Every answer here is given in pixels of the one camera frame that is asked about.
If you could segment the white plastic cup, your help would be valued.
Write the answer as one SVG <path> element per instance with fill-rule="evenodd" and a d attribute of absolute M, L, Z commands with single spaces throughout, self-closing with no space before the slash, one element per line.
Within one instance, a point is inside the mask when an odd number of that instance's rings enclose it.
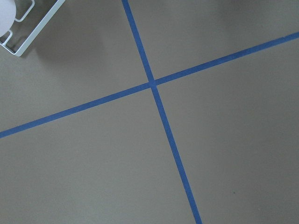
<path fill-rule="evenodd" d="M 16 16 L 14 0 L 0 0 L 0 36 L 2 37 L 13 25 Z"/>

